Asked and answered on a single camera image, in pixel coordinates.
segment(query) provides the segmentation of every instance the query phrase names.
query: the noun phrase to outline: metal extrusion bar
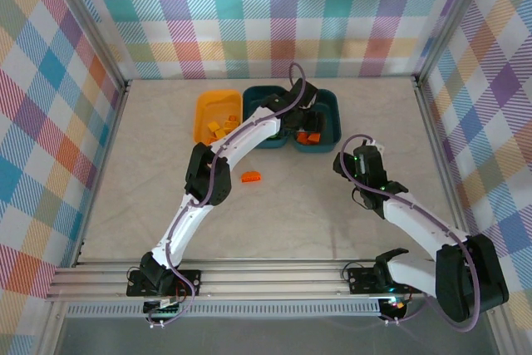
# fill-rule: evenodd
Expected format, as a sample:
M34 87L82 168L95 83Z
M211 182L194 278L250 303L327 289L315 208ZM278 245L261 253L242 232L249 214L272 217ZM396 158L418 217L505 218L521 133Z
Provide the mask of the metal extrusion bar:
M429 49L429 53L426 57L423 67L419 73L419 82L425 83L432 70L436 67L436 64L440 60L441 54L446 49L449 41L451 40L455 30L458 28L465 16L467 9L469 8L473 0L455 0L449 16L447 17L443 28L434 44Z
M458 194L456 193L456 188L452 184L451 171L449 170L449 165L445 159L445 152L441 145L440 139L438 138L436 132L436 123L430 112L429 104L426 100L425 94L418 80L413 79L412 82L414 86L414 92L416 94L417 105L419 106L419 111L421 113L421 118L423 120L423 125L425 126L426 134L429 139L429 144L432 149L432 155L434 161L436 162L436 168L438 170L438 175L440 176L440 182L443 186L443 191L447 198L447 204L451 208L451 213L453 220L455 221L455 226L458 229L462 229L465 232L469 231L466 224L466 217L464 216L464 211L461 208L460 201L458 200Z
M111 74L116 84L121 88L125 88L126 79L122 75L115 58L109 50L109 47L106 45L106 42L101 37L98 26L96 25L94 19L87 10L83 1L66 0L66 3L72 11L74 17L76 17L76 20L80 24L81 29L85 33L92 47L94 47L94 50L98 57L101 59L103 66Z
M200 302L395 297L389 293L350 294L340 274L347 262L189 261L180 268L201 270L201 289L196 297ZM126 272L131 266L136 262L83 263L73 269L58 269L48 300L138 301L126 297Z
M107 161L109 160L109 154L111 153L111 149L113 147L113 144L115 143L116 134L118 133L118 127L120 125L122 116L124 114L124 110L126 108L126 102L127 102L128 96L129 96L129 89L127 87L120 94L118 98L118 102L116 103L115 119L112 122L111 133L109 134L107 138L107 143L104 146L105 150L104 150L103 159L101 160L100 168L96 172L96 177L94 179L95 186L90 194L89 205L87 206L85 215L83 216L83 220L81 221L81 228L76 238L76 245L74 246L74 252L72 253L72 256L71 256L70 265L75 265L77 262L77 259L79 258L81 254L81 247L83 245L83 240L85 239L85 234L86 234L87 227L89 225L89 220L91 219L92 207L94 205L94 202L96 201L96 197L98 196L98 191L100 190L100 187L101 187L101 182L102 182L101 177L106 172Z
M32 353L50 355L55 353L63 321L67 315L68 303L47 303L47 321L36 336Z

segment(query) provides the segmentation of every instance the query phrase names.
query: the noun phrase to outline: teal bin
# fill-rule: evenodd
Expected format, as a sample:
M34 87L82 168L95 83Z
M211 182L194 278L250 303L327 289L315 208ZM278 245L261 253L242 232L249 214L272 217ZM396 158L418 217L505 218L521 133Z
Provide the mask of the teal bin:
M334 150L336 144L342 139L342 127L340 126L340 111L338 101L334 93L327 89L319 89L313 111L325 114L325 129L320 136L318 145L302 145L293 138L296 149L303 153L328 153Z
M251 86L246 89L243 94L244 103L244 121L251 117L251 115L259 108L266 97L271 95L282 95L286 90L281 86ZM282 136L280 133L277 137L268 138L260 143L258 149L278 149L286 145L288 141L287 136Z

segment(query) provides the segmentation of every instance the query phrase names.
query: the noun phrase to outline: plastic bin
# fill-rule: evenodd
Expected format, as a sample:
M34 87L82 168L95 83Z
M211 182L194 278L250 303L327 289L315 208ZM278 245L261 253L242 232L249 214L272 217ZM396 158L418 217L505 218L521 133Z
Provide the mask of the plastic bin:
M229 116L237 116L239 124L242 123L242 95L235 90L206 91L198 97L194 120L194 142L208 144L208 139L213 135L207 125L218 122L224 126Z
M282 95L286 90L281 86L251 86L244 91L244 120L247 120L257 108L263 103L264 99L270 95ZM287 136L278 136L268 138L260 143L259 149L278 149L286 145Z
M293 138L296 149L303 153L328 153L334 150L334 146L342 139L342 128L340 126L340 111L338 101L334 93L327 89L319 89L313 111L325 114L325 129L323 130L318 145L302 145Z

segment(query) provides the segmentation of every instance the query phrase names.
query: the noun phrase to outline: orange bin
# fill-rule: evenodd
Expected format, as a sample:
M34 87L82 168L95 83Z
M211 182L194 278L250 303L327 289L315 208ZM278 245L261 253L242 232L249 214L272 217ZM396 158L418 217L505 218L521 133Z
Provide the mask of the orange bin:
M207 126L210 122L215 121L224 126L229 116L237 116L240 125L242 104L242 94L232 89L202 93L196 102L194 142L209 144L209 138L213 135Z

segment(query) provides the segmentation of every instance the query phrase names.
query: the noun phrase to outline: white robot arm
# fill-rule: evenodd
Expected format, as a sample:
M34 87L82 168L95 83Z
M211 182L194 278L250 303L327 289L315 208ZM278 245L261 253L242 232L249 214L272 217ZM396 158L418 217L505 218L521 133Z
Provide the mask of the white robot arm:
M344 152L346 144L334 161L334 171L355 184L367 209L404 230L431 257L416 257L406 249L377 256L373 269L383 292L396 284L417 288L436 298L455 322L508 301L491 240L483 234L469 236L420 206L405 186L387 178L376 145L364 142L350 155Z
M242 125L223 139L213 143L211 151L216 153L221 147L226 147L222 149L221 155L227 159L226 164L229 166L229 170L232 170L259 143L279 132L281 120L271 115L272 111L270 109L259 107ZM254 122L258 120L261 120L261 122L255 125ZM181 263L187 244L192 239L193 234L198 229L198 226L200 226L203 218L214 208L213 205L204 205L201 207L190 205L199 203L200 200L195 198L191 193L183 196L181 205L163 235L162 240L151 250L153 259L159 265L165 266L166 268L170 267L166 261L165 254L165 244L168 239L170 240L170 262L173 265L179 265ZM185 208L187 210L180 216L181 211ZM170 237L170 230L178 217L180 217L180 222Z

